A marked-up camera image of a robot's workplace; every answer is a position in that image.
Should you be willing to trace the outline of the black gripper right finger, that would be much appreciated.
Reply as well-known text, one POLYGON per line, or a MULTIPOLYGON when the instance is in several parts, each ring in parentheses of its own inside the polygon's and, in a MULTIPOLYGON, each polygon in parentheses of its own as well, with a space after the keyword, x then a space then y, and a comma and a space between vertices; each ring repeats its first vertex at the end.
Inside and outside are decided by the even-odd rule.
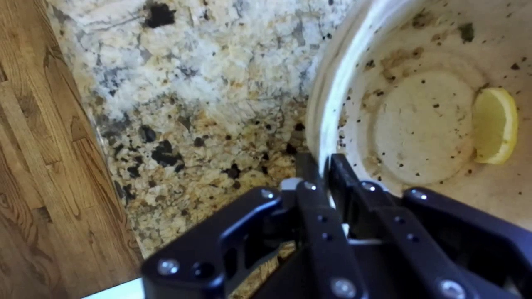
POLYGON ((427 188, 398 196, 329 160, 327 186, 353 239, 395 251, 410 299, 532 299, 532 233, 427 188))

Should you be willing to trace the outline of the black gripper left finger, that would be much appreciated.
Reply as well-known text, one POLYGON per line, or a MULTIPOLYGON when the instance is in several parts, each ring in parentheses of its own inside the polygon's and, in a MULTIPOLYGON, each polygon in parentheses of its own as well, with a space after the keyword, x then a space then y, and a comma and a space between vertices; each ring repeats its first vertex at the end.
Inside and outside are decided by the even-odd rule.
POLYGON ((254 188, 151 254, 141 266, 146 299, 227 299, 259 266, 295 251, 252 299, 365 299, 367 284, 309 155, 284 186, 254 188))

